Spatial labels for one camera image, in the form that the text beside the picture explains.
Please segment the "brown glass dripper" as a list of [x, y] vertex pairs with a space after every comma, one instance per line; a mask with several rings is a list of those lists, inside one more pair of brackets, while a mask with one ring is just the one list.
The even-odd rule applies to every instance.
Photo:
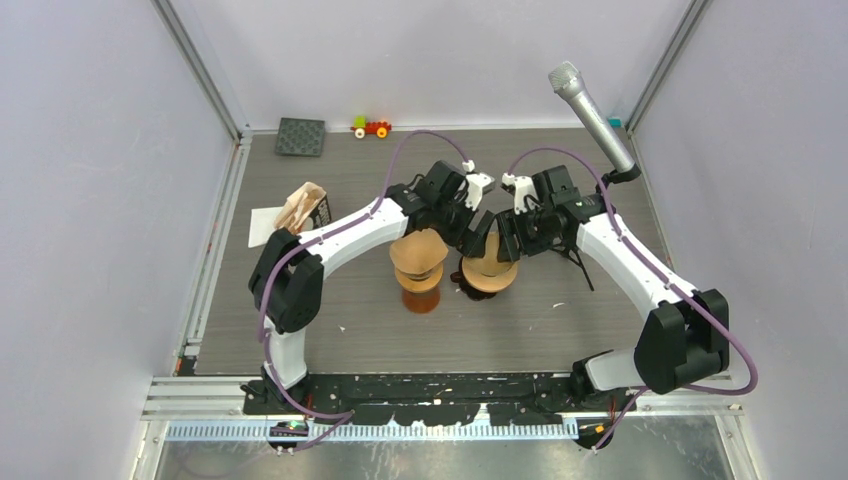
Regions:
[[472, 301], [483, 301], [494, 298], [496, 292], [485, 292], [473, 287], [465, 277], [461, 269], [450, 274], [450, 280], [455, 283], [459, 290]]

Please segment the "wooden ring holder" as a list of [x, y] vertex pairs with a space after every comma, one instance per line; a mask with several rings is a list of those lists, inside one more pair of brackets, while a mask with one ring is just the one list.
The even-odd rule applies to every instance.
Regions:
[[400, 287], [407, 292], [421, 294], [435, 289], [443, 277], [444, 267], [442, 264], [419, 274], [406, 273], [399, 269], [394, 270], [394, 275]]

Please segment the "amber glass carafe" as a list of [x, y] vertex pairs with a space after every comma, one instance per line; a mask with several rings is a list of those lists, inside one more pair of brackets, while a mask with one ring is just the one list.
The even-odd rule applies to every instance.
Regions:
[[438, 286], [425, 292], [413, 292], [403, 289], [401, 291], [401, 300], [410, 312], [426, 314], [433, 311], [439, 305], [441, 293]]

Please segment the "coffee filter box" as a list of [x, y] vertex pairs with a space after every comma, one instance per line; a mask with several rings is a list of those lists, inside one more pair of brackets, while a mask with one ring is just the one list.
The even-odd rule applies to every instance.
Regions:
[[305, 182], [288, 196], [273, 226], [276, 230], [286, 229], [293, 234], [300, 234], [325, 227], [331, 222], [326, 190], [313, 182]]

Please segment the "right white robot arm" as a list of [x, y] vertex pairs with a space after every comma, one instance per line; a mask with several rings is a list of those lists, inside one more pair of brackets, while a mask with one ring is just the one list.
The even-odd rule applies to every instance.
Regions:
[[564, 166], [531, 177], [506, 173], [502, 187], [512, 209], [497, 217], [499, 259], [515, 261], [557, 246], [597, 262], [643, 317], [636, 345], [573, 365], [574, 403], [596, 410], [624, 387], [669, 393], [720, 373], [729, 365], [729, 306], [715, 289], [700, 290], [663, 266], [626, 228], [601, 191], [583, 195]]

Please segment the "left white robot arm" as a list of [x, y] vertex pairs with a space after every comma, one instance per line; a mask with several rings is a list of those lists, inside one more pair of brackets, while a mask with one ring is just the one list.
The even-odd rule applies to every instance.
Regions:
[[302, 234], [272, 233], [248, 281], [259, 312], [258, 337], [266, 351], [268, 400], [280, 412], [298, 412], [307, 398], [305, 329], [322, 304], [325, 280], [369, 250], [412, 232], [434, 230], [448, 246], [479, 256], [494, 219], [484, 214], [470, 226], [494, 178], [470, 161], [456, 167], [436, 162], [410, 183], [390, 185], [362, 209]]

